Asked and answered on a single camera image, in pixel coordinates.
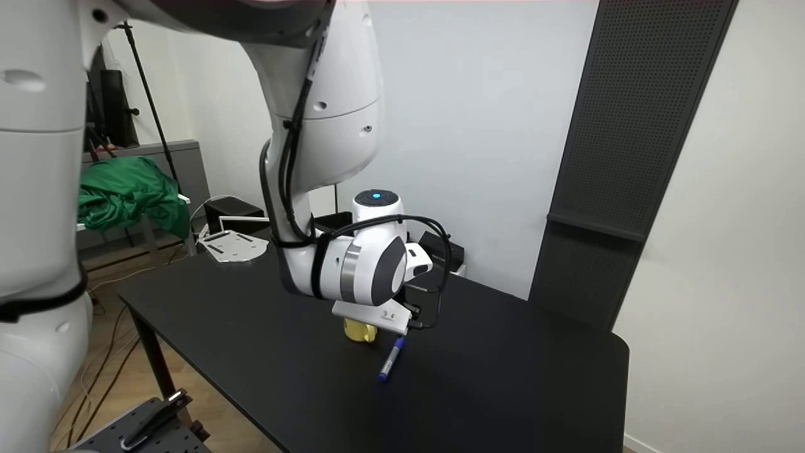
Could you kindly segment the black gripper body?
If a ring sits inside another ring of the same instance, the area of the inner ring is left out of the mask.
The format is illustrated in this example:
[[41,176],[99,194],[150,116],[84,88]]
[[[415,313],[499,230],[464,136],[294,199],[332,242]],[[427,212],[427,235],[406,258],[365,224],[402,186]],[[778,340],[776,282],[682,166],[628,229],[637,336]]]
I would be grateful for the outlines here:
[[411,329],[432,329],[440,321],[447,272],[436,266],[402,283],[402,305],[412,311]]

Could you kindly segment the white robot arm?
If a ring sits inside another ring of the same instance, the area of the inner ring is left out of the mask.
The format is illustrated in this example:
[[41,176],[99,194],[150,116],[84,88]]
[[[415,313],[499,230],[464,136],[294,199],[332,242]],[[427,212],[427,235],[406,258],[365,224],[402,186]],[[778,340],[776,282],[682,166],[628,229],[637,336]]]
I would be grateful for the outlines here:
[[245,47],[271,118],[260,184],[285,283],[342,318],[407,334],[422,321],[399,288],[432,258],[406,225],[402,195],[368,188],[353,220],[321,230],[309,194],[360,173],[381,150],[382,71],[368,0],[79,0],[84,45],[124,20]]

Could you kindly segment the black box behind arm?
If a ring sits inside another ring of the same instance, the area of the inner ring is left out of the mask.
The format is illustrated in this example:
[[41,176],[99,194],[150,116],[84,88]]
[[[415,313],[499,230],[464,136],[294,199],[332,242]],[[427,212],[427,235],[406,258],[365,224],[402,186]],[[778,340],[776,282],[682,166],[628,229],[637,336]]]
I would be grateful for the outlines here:
[[233,229],[233,230],[260,230],[270,224],[264,212],[236,195],[222,195],[204,203],[208,230]]

